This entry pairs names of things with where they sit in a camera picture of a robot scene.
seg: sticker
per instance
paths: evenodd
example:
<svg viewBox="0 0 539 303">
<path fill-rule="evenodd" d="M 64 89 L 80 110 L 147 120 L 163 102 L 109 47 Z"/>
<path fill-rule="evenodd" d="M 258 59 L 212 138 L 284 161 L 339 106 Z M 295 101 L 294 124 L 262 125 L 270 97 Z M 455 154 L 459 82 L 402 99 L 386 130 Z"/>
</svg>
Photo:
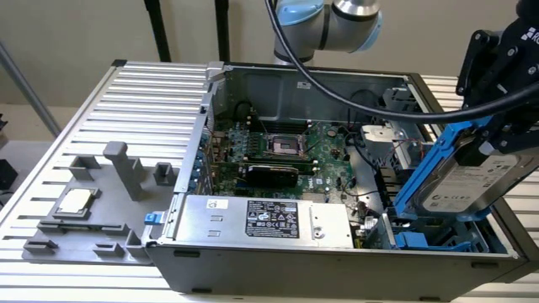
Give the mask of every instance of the sticker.
<svg viewBox="0 0 539 303">
<path fill-rule="evenodd" d="M 208 199 L 205 208 L 220 208 L 221 210 L 226 210 L 228 208 L 228 200 L 227 199 Z"/>
<path fill-rule="evenodd" d="M 250 237 L 299 239 L 298 203 L 248 201 L 246 234 Z"/>
<path fill-rule="evenodd" d="M 516 163 L 514 156 L 490 156 L 479 167 L 454 167 L 428 195 L 423 207 L 434 212 L 460 213 L 474 204 Z"/>
<path fill-rule="evenodd" d="M 298 88 L 302 88 L 303 90 L 310 90 L 311 89 L 311 83 L 308 82 L 298 82 Z"/>
</svg>

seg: slotted metal table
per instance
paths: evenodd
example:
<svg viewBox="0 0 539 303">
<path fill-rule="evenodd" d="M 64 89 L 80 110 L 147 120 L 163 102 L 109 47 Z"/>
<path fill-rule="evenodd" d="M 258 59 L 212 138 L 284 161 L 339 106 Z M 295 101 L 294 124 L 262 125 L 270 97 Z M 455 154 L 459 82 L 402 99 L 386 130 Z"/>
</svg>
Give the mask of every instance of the slotted metal table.
<svg viewBox="0 0 539 303">
<path fill-rule="evenodd" d="M 0 300 L 55 302 L 328 302 L 327 299 L 184 295 L 173 292 L 153 267 L 31 264 L 23 245 L 36 232 L 72 177 L 75 155 L 96 155 L 109 141 L 129 144 L 128 155 L 143 165 L 181 159 L 203 94 L 205 65 L 132 62 L 111 67 L 61 135 L 0 212 Z M 456 110 L 456 78 L 423 76 L 444 110 Z M 539 245 L 539 172 L 506 195 L 523 226 Z M 490 283 L 456 303 L 536 303 L 539 273 L 512 284 Z"/>
</svg>

